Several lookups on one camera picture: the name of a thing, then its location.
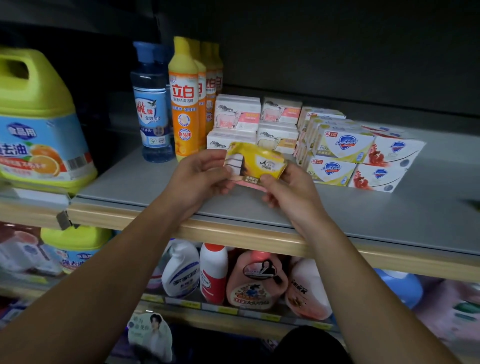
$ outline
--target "person's left hand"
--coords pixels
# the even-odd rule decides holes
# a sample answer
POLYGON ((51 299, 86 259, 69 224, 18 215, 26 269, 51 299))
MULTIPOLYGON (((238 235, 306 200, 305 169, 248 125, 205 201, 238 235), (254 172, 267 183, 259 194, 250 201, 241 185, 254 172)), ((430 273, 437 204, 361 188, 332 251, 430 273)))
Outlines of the person's left hand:
POLYGON ((226 150, 206 149, 182 159, 159 201, 177 211, 185 221, 202 203, 217 194, 227 194, 235 185, 228 180, 229 167, 224 167, 226 150))

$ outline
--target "yellow plastic jug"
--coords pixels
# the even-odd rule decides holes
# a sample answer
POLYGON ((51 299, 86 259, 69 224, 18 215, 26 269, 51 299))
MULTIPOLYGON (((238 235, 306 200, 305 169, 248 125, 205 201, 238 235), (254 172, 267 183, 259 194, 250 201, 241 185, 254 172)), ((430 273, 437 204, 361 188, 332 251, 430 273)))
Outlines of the yellow plastic jug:
POLYGON ((216 94, 222 93, 223 88, 223 61, 220 58, 220 45, 212 43, 212 56, 216 63, 216 94))
POLYGON ((112 230, 94 226, 70 226, 66 230, 42 228, 40 237, 57 257, 65 273, 72 273, 112 237, 112 230))
POLYGON ((70 92, 34 49, 0 47, 0 170, 18 187, 71 194, 97 175, 70 92))
POLYGON ((173 37, 175 53, 168 64, 173 136, 177 160, 199 150, 198 68, 186 38, 173 37))
POLYGON ((193 61, 198 68, 198 122, 199 122, 199 148, 207 148, 206 138, 206 122, 207 122, 207 91, 206 91, 206 76, 207 68, 200 61, 200 41, 195 39, 189 39, 188 44, 190 46, 190 54, 193 61))
POLYGON ((202 63, 207 67, 207 134, 213 129, 216 100, 216 63, 212 58, 212 43, 202 42, 202 63))

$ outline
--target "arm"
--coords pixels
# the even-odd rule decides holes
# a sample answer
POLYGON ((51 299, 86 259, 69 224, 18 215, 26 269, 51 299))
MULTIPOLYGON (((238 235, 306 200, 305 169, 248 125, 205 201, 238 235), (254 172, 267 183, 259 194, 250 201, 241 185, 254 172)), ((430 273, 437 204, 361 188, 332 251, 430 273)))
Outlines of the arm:
POLYGON ((279 206, 310 244, 325 291, 356 363, 459 363, 395 296, 328 216, 311 177, 289 165, 262 183, 264 201, 279 206))
POLYGON ((232 187, 225 151, 182 160, 164 192, 122 234, 0 332, 0 363, 103 363, 178 225, 232 187))

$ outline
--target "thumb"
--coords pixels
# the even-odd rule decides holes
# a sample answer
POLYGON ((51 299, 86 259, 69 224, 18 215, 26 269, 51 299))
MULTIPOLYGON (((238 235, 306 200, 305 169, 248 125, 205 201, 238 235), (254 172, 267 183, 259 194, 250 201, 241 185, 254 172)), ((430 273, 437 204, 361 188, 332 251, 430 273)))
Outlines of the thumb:
POLYGON ((208 186, 211 186, 217 182, 230 178, 232 173, 230 167, 218 167, 203 172, 203 175, 208 186))
POLYGON ((282 184, 270 174, 262 174, 260 176, 260 182, 262 182, 267 191, 275 196, 279 202, 291 193, 288 186, 282 184))

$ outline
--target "hand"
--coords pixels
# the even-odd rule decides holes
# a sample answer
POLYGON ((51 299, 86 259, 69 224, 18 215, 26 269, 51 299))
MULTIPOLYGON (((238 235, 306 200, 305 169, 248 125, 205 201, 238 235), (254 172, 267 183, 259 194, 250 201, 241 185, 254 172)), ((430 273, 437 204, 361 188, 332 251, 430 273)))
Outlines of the hand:
POLYGON ((305 237, 320 219, 328 218, 312 177, 299 166, 289 163, 281 179, 276 180, 269 174, 260 177, 267 189, 263 200, 270 207, 279 206, 292 222, 293 227, 305 237))
POLYGON ((159 201, 169 201, 180 222, 192 216, 202 203, 217 194, 227 194, 235 185, 229 181, 230 167, 224 167, 225 150, 207 149, 182 159, 159 201))

